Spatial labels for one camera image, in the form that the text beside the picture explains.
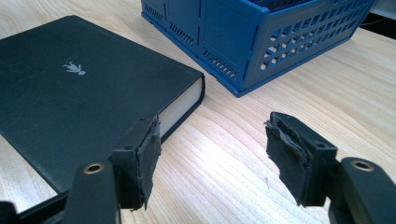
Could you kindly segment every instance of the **book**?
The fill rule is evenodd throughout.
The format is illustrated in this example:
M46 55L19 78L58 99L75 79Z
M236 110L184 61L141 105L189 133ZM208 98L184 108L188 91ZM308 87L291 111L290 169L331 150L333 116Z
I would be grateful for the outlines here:
M58 193L137 119L164 141L204 95L201 72L77 16L0 40L0 134Z

